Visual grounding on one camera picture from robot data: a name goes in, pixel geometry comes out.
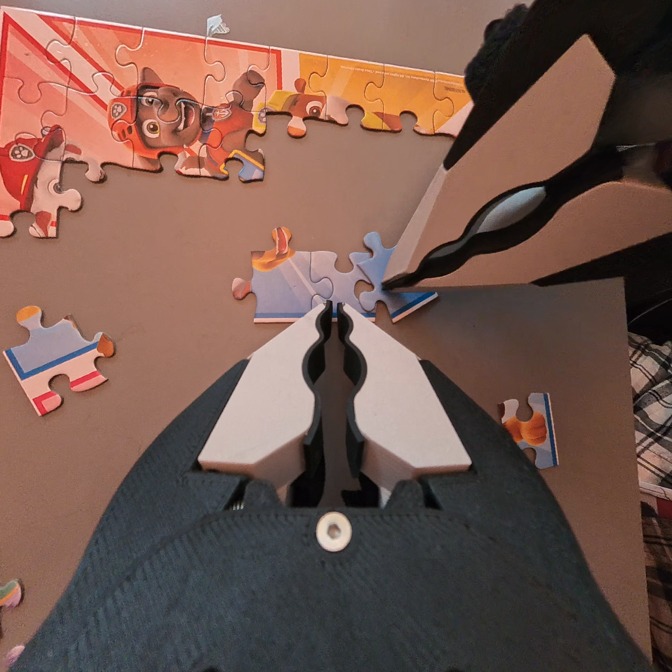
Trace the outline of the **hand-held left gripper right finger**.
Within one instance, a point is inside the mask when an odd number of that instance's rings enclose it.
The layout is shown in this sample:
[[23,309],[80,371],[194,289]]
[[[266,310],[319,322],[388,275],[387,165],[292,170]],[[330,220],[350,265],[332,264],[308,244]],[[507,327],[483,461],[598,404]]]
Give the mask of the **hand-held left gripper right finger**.
[[337,306],[343,370],[354,385],[346,446],[360,492],[348,506],[384,507],[398,482],[460,473],[472,461],[421,360],[348,304]]

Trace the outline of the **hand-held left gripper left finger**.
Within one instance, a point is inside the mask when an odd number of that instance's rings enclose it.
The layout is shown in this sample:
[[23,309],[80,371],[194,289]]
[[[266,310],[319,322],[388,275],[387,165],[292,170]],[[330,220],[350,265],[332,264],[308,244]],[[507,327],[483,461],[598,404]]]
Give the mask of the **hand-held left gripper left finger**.
[[198,456],[208,470],[270,482],[290,504],[323,496],[321,401],[324,344],[333,306],[320,304],[253,352]]

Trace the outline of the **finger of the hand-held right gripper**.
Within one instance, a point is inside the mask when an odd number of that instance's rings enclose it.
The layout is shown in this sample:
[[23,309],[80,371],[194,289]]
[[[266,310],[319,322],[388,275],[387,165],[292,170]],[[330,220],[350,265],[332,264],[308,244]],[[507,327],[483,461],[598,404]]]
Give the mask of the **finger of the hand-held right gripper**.
[[593,145],[615,74],[583,35],[452,167],[440,165],[392,254],[388,288],[423,285],[426,256],[503,194],[540,183]]
[[665,185],[641,183],[634,179],[603,183],[560,207],[539,232],[508,250],[479,255],[449,275],[424,280],[404,277],[411,270],[405,262],[416,262],[430,243],[460,236],[475,211],[466,197],[476,195],[475,186],[457,186],[445,179],[435,189],[432,207],[423,198],[409,223],[413,234],[421,233],[418,247],[404,234],[388,263],[388,280],[401,280],[402,286],[443,289],[503,284],[522,284],[592,261],[615,251],[639,244],[671,231],[671,190]]

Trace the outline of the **plain blue puzzle piece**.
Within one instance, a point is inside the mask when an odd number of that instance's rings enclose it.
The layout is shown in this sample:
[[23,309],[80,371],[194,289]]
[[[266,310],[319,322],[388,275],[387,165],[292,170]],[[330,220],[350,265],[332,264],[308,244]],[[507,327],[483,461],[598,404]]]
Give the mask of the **plain blue puzzle piece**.
[[386,304],[392,322],[395,323],[438,298],[436,292],[391,292],[383,290],[382,280],[395,247],[384,247],[377,232],[367,233],[364,236],[364,245],[370,249],[372,256],[358,262],[357,266],[365,274],[369,284],[374,286],[373,291],[362,292],[359,295],[359,303],[365,312],[375,313],[376,303],[381,301]]

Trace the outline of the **orange tail blue border puzzle piece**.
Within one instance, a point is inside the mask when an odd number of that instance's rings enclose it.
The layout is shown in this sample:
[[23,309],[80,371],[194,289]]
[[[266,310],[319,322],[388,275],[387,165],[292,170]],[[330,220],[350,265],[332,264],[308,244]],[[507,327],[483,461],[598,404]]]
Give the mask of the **orange tail blue border puzzle piece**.
[[500,420],[521,449],[533,449],[538,469],[559,465],[557,440],[554,431],[550,395],[533,392],[527,398],[532,417],[522,421],[517,417],[519,401],[508,399],[500,404]]

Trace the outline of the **light blue sky puzzle section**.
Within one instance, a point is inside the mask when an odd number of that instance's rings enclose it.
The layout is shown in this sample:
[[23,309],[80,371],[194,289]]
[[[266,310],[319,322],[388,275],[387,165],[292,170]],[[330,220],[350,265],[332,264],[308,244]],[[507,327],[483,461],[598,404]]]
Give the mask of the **light blue sky puzzle section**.
[[252,279],[235,278],[232,282],[234,298],[242,300],[251,292],[256,295],[256,323],[293,322],[327,300],[333,303],[334,319],[340,302],[354,307],[367,319],[375,319],[375,313],[365,311],[355,295],[356,283],[368,281],[358,263],[368,260],[369,253],[351,253],[353,269],[341,273],[335,269],[336,253],[292,250],[289,229],[273,229],[272,238],[273,249],[251,254]]

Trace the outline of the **yellow border puzzle section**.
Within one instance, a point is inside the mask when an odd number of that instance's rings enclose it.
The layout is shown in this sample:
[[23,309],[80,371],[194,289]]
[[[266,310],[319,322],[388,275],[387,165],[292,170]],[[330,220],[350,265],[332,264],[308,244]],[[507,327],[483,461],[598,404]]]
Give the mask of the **yellow border puzzle section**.
[[283,49],[277,90],[295,92],[298,78],[307,93],[327,97],[326,121],[346,125],[356,106],[370,130],[399,132],[401,114],[411,113],[416,132],[457,137],[473,107],[461,76]]

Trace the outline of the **blue white red striped puzzle piece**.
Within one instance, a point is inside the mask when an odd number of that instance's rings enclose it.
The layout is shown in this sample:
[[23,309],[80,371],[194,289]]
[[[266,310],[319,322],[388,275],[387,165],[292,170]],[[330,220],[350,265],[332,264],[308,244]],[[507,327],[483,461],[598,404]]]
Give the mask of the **blue white red striped puzzle piece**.
[[29,331],[29,340],[3,354],[38,415],[55,410],[63,401],[50,389],[49,383],[55,376],[68,376],[75,392],[106,381],[95,365],[97,357],[114,354],[114,344],[104,333],[98,332],[88,341],[70,316],[51,327],[43,327],[42,310],[36,306],[19,310],[16,321]]

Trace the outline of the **yellow dog face puzzle piece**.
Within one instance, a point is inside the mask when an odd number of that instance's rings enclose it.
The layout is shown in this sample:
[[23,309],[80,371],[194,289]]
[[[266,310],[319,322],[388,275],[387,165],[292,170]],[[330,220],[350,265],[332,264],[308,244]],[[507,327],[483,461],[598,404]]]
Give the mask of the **yellow dog face puzzle piece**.
[[305,119],[327,119],[327,97],[307,93],[307,82],[303,78],[294,81],[296,91],[277,90],[266,101],[264,111],[267,114],[285,113],[290,115],[288,134],[299,139],[305,136]]

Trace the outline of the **red border dog puzzle section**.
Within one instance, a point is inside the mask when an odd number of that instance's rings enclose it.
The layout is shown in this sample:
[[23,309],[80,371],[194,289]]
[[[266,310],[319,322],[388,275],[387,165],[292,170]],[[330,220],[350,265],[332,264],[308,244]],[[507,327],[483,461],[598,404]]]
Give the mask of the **red border dog puzzle section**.
[[76,211],[67,161],[259,181],[265,160],[246,148],[271,63],[268,47],[200,38],[73,16],[1,9],[1,236],[12,215],[32,215],[34,237],[57,236],[58,211]]

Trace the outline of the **grey desk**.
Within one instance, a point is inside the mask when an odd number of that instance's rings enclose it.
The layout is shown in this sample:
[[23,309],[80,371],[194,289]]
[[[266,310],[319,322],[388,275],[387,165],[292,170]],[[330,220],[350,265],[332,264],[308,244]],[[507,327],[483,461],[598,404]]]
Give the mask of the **grey desk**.
[[[219,182],[174,171],[112,165],[90,183],[68,163],[66,188],[80,211],[61,214],[57,239],[34,239],[29,216],[1,240],[1,348],[21,343],[15,314],[27,305],[53,324],[72,315],[90,339],[102,331],[115,356],[108,377],[84,393],[55,380],[63,405],[38,417],[1,358],[1,582],[21,580],[19,608],[2,617],[1,670],[62,595],[99,518],[126,473],[161,430],[231,365],[283,329],[253,324],[254,298],[231,282],[267,249],[274,226],[300,250],[328,249],[338,268],[362,250],[366,232],[397,241],[451,141],[370,132],[361,113],[347,126],[308,122],[291,139],[272,116],[261,147],[265,180]],[[550,392],[560,466],[543,472],[566,511],[605,596],[651,655],[630,380],[619,281],[588,286],[466,290],[441,295],[377,325],[430,359],[482,408]]]

